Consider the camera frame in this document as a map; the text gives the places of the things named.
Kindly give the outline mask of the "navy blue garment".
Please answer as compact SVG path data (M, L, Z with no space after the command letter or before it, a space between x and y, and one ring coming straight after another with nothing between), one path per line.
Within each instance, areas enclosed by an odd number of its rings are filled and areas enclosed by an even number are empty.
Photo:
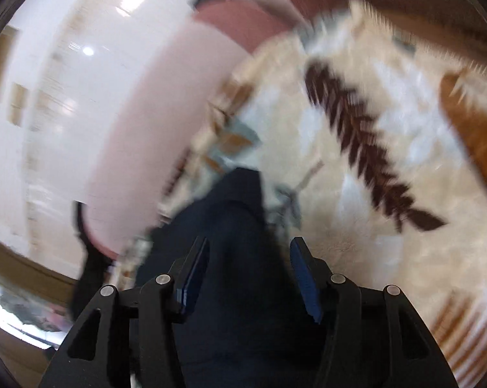
M169 271L199 236L210 248L205 278L174 329L186 386L311 387L321 338L265 222L257 171L231 171L153 230L136 284Z

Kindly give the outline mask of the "black garment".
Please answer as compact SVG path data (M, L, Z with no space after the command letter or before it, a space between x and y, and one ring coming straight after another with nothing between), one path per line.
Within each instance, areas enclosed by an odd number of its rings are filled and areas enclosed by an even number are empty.
M118 253L105 246L93 234L87 223L87 205L75 200L73 228L75 236L81 242L85 257L80 276L73 288L69 302L69 312L76 321L93 296L102 288L107 280L108 270L117 260Z

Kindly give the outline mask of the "wooden glass door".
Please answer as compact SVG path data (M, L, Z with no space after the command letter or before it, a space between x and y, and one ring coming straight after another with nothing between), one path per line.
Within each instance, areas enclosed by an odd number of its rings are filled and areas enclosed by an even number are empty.
M0 243L0 377L13 387L37 387L72 322L74 280Z

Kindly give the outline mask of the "leaf pattern fleece blanket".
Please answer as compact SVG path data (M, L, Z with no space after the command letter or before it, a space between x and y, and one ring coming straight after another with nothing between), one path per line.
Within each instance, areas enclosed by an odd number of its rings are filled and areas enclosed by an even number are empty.
M487 384L487 67L351 0L264 41L207 109L159 167L164 215L257 170L278 242L401 284L458 385Z

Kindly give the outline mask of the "pink cylindrical bolster cushion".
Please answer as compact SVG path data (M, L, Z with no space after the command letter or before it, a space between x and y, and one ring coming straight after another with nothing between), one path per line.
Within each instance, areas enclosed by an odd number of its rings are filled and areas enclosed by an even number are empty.
M200 5L172 35L111 125L87 184L87 236L116 258L157 223L172 169L205 118L205 103L231 72L291 21L248 0Z

